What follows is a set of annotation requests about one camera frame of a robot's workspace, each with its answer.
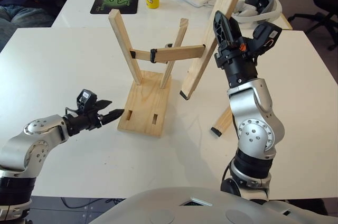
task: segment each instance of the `screw hole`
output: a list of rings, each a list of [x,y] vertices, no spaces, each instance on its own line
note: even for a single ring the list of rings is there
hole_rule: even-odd
[[[157,117],[158,117],[158,114],[154,114],[154,116],[153,116],[153,125],[156,125]]]
[[[132,116],[132,113],[133,111],[132,110],[129,110],[128,113],[127,113],[127,117],[126,117],[126,120],[129,121],[130,120],[130,117]]]

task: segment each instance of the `person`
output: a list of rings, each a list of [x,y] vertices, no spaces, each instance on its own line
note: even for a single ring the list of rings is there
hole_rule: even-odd
[[[59,8],[55,0],[0,0],[0,52],[19,27],[50,27]]]

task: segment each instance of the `black clip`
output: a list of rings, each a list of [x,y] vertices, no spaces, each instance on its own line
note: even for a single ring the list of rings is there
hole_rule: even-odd
[[[130,55],[132,56],[132,58],[136,58],[136,52],[135,51],[130,51]]]
[[[157,49],[150,50],[150,62],[155,64],[155,56],[156,56]]]

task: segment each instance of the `wooden plank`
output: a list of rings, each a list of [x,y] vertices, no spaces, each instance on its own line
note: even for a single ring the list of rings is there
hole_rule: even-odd
[[[141,70],[139,69],[137,61],[132,59],[130,55],[132,44],[130,42],[126,27],[123,23],[120,11],[116,9],[111,10],[108,19],[121,47],[122,53],[125,56],[129,69],[133,75],[134,81],[136,84],[140,85],[142,82]]]
[[[225,112],[220,116],[215,125],[211,127],[211,131],[214,132],[217,136],[221,136],[228,127],[232,124],[232,112],[230,107],[228,107]]]
[[[238,0],[216,0],[215,6],[211,12],[206,31],[204,31],[204,37],[202,43],[205,44],[205,50],[203,55],[199,59],[194,59],[189,70],[188,74],[183,81],[181,96],[189,100],[192,92],[197,87],[203,72],[208,65],[210,57],[214,52],[217,41],[215,39],[215,34],[213,32],[213,20],[217,10],[221,11],[227,18],[231,17],[231,14],[237,4]]]
[[[182,18],[180,20],[180,28],[179,28],[179,32],[176,36],[174,47],[180,47],[181,46],[185,32],[188,28],[188,23],[189,23],[188,19]],[[167,81],[169,79],[169,76],[171,74],[171,71],[173,70],[174,64],[175,64],[175,61],[169,61],[168,62],[167,67],[165,69],[165,72],[164,72],[162,79],[161,79],[161,84],[159,85],[160,88],[165,88]]]
[[[132,84],[120,118],[118,130],[160,137],[167,109],[171,77],[165,88],[159,88],[162,73],[141,71],[142,85]]]
[[[168,61],[200,58],[205,49],[204,45],[192,45],[184,47],[159,48],[156,49],[155,62],[166,63]],[[135,54],[135,59],[151,60],[150,51],[140,51],[131,49],[131,53]]]

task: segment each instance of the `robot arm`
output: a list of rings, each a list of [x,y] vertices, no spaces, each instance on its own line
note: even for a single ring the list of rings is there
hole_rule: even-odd
[[[0,222],[23,219],[29,212],[36,177],[49,152],[81,130],[100,128],[122,115],[116,109],[103,116],[97,112],[111,101],[83,90],[77,98],[77,110],[66,108],[66,115],[53,115],[30,122],[11,138],[0,152]]]
[[[275,145],[284,137],[284,127],[273,112],[264,79],[257,78],[257,58],[276,43],[281,28],[264,22],[253,39],[241,35],[238,23],[216,12],[214,32],[219,45],[217,66],[227,75],[228,96],[238,135],[238,149],[228,168],[231,178],[222,181],[221,190],[266,202]]]

